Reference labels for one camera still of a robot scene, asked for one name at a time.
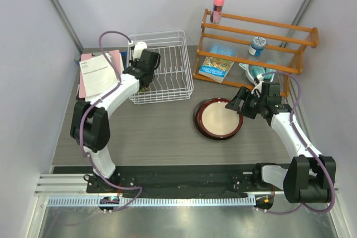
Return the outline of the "dark red cream plate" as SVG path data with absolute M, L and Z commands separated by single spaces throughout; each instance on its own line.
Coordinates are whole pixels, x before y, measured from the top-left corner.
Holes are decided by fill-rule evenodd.
M 199 113 L 198 121 L 205 132 L 205 137 L 212 140 L 227 140 L 235 136 L 243 125 L 243 117 L 235 111 L 228 110 L 225 105 L 229 99 L 207 99 Z

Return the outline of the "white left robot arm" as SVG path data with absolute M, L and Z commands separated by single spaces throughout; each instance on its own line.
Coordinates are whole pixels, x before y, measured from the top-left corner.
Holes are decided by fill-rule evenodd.
M 131 95 L 150 85 L 161 62 L 161 55 L 148 49 L 144 42 L 136 43 L 132 52 L 134 56 L 120 81 L 92 101 L 78 100 L 71 122 L 70 136 L 90 158 L 95 175 L 101 177 L 100 187 L 108 193 L 114 192 L 119 185 L 117 169 L 108 149 L 109 118 Z

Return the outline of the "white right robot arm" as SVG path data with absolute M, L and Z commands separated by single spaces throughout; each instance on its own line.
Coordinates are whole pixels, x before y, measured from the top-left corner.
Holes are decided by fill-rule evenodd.
M 280 84 L 255 78 L 255 87 L 239 89 L 225 106 L 246 118 L 261 115 L 278 134 L 291 157 L 287 169 L 276 164 L 263 164 L 252 176 L 257 190 L 273 185 L 283 190 L 290 203 L 334 203 L 336 162 L 323 156 L 309 141 L 295 116 L 295 106 L 282 102 Z

